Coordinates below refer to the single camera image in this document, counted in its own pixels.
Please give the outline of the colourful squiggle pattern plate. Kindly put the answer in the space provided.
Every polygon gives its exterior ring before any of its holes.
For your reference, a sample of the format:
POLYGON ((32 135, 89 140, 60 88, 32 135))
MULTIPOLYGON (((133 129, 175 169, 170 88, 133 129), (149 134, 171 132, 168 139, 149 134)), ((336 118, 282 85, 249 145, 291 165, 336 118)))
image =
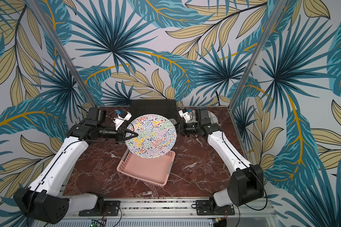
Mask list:
POLYGON ((168 153, 177 140, 173 123, 158 114, 145 114, 134 119, 127 127, 138 134, 126 141, 126 146, 133 154, 154 159, 168 153))

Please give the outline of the plaid striped white plate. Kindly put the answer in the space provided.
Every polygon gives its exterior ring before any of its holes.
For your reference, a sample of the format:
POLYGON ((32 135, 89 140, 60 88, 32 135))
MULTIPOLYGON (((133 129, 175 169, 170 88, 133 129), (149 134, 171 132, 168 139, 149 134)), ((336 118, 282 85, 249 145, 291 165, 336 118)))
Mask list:
POLYGON ((219 124, 218 118, 213 112, 208 111, 208 115, 212 124, 219 124))

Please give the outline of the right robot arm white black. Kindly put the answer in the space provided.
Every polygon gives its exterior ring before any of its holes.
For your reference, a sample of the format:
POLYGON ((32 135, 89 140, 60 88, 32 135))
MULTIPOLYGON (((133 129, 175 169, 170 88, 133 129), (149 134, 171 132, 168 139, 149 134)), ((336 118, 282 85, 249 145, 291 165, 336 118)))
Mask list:
POLYGON ((230 172, 228 187, 210 196, 215 208, 227 205, 238 207, 266 195, 263 169, 259 165, 253 165, 237 151, 221 126, 212 122, 207 108, 195 109, 194 122, 191 121, 190 110, 184 108, 178 111, 178 114, 182 119, 174 125, 177 133, 181 136, 203 137, 218 153, 230 172))

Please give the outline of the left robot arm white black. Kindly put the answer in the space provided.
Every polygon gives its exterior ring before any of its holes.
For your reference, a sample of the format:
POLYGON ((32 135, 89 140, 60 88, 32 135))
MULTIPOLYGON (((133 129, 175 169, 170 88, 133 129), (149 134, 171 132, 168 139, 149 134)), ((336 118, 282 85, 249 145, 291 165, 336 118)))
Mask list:
POLYGON ((100 194, 61 196, 60 191, 78 158, 92 142, 102 138, 103 142, 111 139, 121 143, 138 136, 123 125, 132 115, 127 111, 117 110, 116 113, 114 126, 102 126, 106 111, 91 107, 86 118, 67 132, 62 146, 43 172, 28 187, 19 188, 14 193, 13 199, 26 221, 32 218, 56 224, 67 214, 102 215, 108 211, 100 194))

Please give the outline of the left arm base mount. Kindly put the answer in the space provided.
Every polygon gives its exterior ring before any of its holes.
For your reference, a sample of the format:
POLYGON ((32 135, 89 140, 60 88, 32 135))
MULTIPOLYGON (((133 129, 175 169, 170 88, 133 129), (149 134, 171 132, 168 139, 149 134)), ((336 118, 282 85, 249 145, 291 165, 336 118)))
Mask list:
POLYGON ((100 201, 91 210, 79 212, 80 217, 105 216, 115 217, 119 213, 120 201, 100 201))

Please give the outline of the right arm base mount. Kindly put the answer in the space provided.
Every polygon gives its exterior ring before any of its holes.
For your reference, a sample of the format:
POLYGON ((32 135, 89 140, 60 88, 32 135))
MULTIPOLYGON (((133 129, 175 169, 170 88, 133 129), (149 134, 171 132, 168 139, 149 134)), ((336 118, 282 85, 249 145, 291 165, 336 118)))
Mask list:
POLYGON ((232 205, 219 207, 211 200, 196 200, 195 209, 198 216, 233 216, 235 210, 232 205))

